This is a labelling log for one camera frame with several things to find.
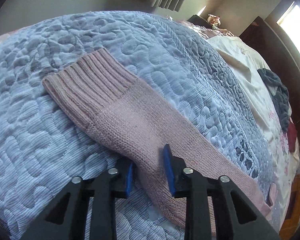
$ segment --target sunlight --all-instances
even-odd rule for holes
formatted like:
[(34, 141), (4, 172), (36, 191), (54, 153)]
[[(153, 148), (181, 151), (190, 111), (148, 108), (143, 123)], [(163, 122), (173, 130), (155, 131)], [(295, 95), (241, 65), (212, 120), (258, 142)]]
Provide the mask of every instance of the sunlight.
[(197, 13), (197, 15), (200, 16), (206, 7), (207, 7), (207, 6), (203, 7), (203, 8)]
[(296, 5), (281, 20), (279, 25), (284, 29), (300, 53), (300, 7)]

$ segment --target pink knitted sock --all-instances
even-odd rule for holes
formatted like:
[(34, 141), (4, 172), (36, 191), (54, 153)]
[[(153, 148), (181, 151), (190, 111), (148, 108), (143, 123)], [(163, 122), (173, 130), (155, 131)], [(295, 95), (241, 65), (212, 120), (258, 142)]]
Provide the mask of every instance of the pink knitted sock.
[[(251, 177), (229, 162), (176, 109), (105, 49), (46, 76), (43, 85), (92, 139), (135, 162), (147, 194), (173, 223), (184, 227), (186, 200), (173, 199), (169, 192), (160, 157), (166, 143), (187, 166), (214, 179), (229, 176), (264, 215), (271, 211)], [(214, 220), (211, 203), (210, 215)]]

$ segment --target white bedsheet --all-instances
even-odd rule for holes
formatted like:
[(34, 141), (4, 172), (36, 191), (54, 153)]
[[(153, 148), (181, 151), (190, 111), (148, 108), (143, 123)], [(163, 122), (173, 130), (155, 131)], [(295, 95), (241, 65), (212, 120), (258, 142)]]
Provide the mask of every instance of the white bedsheet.
[(218, 51), (238, 79), (253, 117), (268, 142), (279, 188), (277, 197), (282, 225), (289, 205), (291, 184), (299, 164), (299, 147), (297, 141), (296, 151), (289, 153), (288, 138), (282, 133), (268, 89), (257, 72), (259, 68), (270, 68), (257, 51), (238, 37), (215, 36), (207, 42)]

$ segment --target dark red cloth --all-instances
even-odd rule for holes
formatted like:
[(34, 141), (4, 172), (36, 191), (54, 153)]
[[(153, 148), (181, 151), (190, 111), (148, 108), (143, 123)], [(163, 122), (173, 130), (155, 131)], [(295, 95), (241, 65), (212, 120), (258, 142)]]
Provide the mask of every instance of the dark red cloth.
[(295, 152), (295, 150), (296, 150), (297, 134), (298, 133), (297, 133), (295, 125), (289, 119), (287, 136), (288, 136), (289, 152), (291, 152), (291, 153)]

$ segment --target light blue quilt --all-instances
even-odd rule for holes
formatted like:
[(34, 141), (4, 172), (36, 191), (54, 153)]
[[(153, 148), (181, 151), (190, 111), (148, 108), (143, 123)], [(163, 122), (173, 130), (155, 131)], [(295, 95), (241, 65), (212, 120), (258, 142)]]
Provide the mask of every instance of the light blue quilt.
[[(67, 15), (21, 29), (0, 45), (0, 223), (11, 239), (22, 236), (72, 177), (96, 177), (118, 158), (78, 129), (41, 84), (48, 73), (101, 47), (268, 195), (271, 156), (236, 78), (205, 40), (142, 12)], [(119, 240), (183, 239), (138, 181), (129, 199), (117, 200), (116, 221)]]

